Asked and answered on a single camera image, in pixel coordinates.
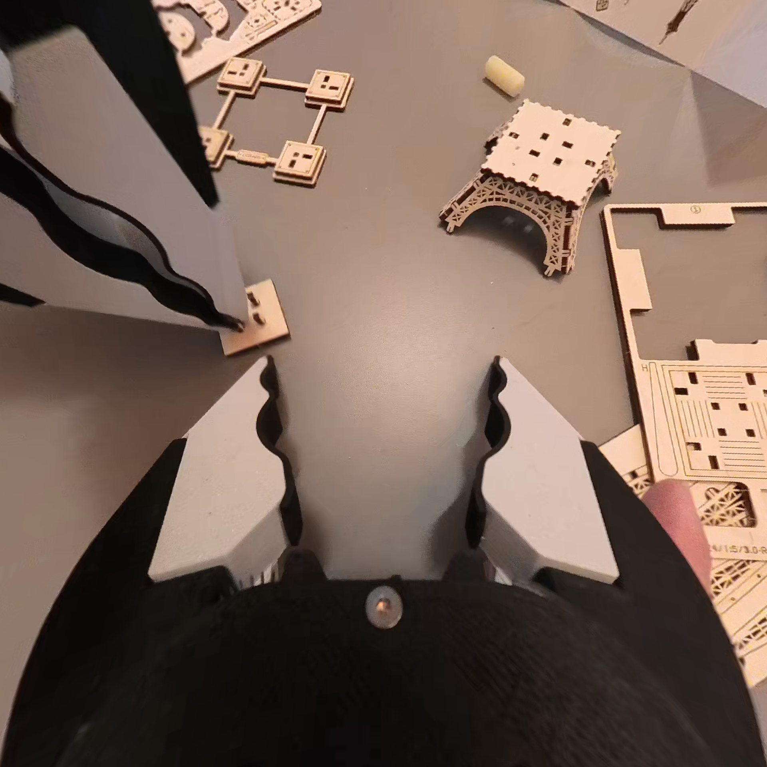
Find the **person's right hand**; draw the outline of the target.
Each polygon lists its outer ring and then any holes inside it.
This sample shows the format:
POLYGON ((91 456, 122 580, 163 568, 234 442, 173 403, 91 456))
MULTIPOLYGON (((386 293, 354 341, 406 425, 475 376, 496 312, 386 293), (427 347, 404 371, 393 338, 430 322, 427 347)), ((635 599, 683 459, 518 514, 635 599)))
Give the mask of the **person's right hand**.
POLYGON ((676 544, 712 598, 709 542, 688 484, 677 479, 663 480, 651 485, 642 501, 676 544))

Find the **wooden puzzle sheet with arches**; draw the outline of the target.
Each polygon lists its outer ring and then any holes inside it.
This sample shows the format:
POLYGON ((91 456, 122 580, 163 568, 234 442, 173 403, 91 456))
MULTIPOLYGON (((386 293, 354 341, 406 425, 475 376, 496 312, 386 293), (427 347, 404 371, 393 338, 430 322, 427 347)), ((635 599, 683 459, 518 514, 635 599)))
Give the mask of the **wooden puzzle sheet with arches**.
POLYGON ((176 50, 185 84, 195 83, 321 11, 320 1, 152 1, 176 50))

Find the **wooden lattice tower base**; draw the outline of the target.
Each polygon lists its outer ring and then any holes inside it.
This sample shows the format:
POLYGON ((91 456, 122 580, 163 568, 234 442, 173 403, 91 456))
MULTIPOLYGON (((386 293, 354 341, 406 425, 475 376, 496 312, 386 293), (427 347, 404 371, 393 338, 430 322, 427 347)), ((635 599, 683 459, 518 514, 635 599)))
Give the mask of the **wooden lattice tower base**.
POLYGON ((587 205, 599 189, 610 194, 618 177, 619 136, 617 129, 525 99, 486 140, 483 163, 439 221, 453 233, 481 209, 519 213, 544 236, 543 275, 569 274, 587 205))

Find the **pale wax cylinder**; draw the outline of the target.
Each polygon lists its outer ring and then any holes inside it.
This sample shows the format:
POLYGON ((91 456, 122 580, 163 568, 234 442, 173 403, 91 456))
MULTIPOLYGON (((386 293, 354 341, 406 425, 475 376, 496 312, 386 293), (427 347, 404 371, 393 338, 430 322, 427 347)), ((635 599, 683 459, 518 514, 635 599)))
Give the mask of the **pale wax cylinder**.
POLYGON ((510 98, 520 95, 525 86, 523 73, 497 55, 487 59, 484 79, 510 98))

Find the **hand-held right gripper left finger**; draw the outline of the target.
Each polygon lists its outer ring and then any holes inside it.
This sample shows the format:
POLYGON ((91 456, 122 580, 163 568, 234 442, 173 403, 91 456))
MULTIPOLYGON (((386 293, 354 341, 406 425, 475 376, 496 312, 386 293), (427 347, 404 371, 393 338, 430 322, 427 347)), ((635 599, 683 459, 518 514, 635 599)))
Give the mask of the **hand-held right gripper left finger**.
POLYGON ((282 436, 277 370, 256 360, 185 436, 149 578, 224 568, 234 584, 279 579, 302 511, 282 436))

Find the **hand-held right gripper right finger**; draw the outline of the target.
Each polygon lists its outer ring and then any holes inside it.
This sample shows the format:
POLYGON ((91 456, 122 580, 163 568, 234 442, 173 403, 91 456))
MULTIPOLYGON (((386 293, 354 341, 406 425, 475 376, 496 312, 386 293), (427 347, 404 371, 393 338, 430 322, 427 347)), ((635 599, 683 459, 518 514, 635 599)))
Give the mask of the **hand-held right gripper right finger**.
POLYGON ((506 584, 560 570, 604 584, 618 564, 590 477, 581 437, 507 358, 491 363, 485 438, 466 517, 506 584))

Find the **partly emptied wooden puzzle sheet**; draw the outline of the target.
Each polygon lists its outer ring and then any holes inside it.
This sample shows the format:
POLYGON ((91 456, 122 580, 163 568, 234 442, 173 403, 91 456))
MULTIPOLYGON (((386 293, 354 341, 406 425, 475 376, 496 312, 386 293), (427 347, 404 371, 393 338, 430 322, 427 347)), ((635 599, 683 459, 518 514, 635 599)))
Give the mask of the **partly emptied wooden puzzle sheet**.
POLYGON ((734 225, 735 211, 763 213, 765 202, 639 203, 607 205, 602 212, 648 466, 656 480, 765 484, 765 340, 696 339, 693 360, 642 358, 632 316, 653 306, 640 251, 618 246, 614 214, 652 212, 666 227, 702 229, 734 225))

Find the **wooden four-square frame piece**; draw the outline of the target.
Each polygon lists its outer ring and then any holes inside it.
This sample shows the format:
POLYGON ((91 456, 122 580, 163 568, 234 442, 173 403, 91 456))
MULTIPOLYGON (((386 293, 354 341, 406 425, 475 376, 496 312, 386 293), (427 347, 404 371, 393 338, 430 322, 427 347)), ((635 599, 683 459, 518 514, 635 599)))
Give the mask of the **wooden four-square frame piece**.
POLYGON ((271 168, 275 182, 313 188, 327 158, 325 147, 317 143, 324 119, 329 112, 345 111, 354 89, 349 72, 316 69, 308 82, 269 77, 265 64, 243 56, 231 57, 216 80, 216 90, 224 96, 211 126, 199 126, 206 162, 211 170, 219 170, 232 160, 241 165, 271 168), (288 139, 276 157, 254 149, 235 146, 234 135, 225 129, 225 121, 235 101, 253 100, 263 88, 300 93, 304 106, 316 110, 308 137, 288 139))

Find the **paper instruction leaflet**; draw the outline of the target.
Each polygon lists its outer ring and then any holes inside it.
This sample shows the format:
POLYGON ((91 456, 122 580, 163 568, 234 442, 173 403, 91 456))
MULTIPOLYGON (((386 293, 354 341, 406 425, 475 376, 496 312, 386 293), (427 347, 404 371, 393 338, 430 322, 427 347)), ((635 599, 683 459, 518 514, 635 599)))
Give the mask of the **paper instruction leaflet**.
POLYGON ((761 107, 766 106, 765 1, 565 1, 761 107))

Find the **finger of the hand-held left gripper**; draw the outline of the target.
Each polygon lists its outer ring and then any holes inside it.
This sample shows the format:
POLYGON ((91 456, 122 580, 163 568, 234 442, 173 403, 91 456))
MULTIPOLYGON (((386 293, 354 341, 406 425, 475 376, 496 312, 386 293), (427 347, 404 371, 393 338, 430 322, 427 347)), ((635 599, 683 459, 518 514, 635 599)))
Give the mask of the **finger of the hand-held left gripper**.
POLYGON ((222 224, 162 144, 2 144, 2 286, 37 302, 238 331, 222 224))
POLYGON ((243 330, 242 272, 160 24, 2 24, 2 304, 243 330))

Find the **small square wooden plate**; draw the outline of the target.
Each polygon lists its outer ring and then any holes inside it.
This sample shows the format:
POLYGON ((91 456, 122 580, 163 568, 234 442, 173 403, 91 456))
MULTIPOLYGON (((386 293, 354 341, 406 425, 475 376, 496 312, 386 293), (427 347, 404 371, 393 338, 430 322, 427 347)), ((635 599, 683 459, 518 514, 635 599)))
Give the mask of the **small square wooden plate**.
POLYGON ((252 350, 290 335, 282 302, 273 280, 267 279, 245 289, 246 319, 239 331, 220 331, 226 357, 252 350))

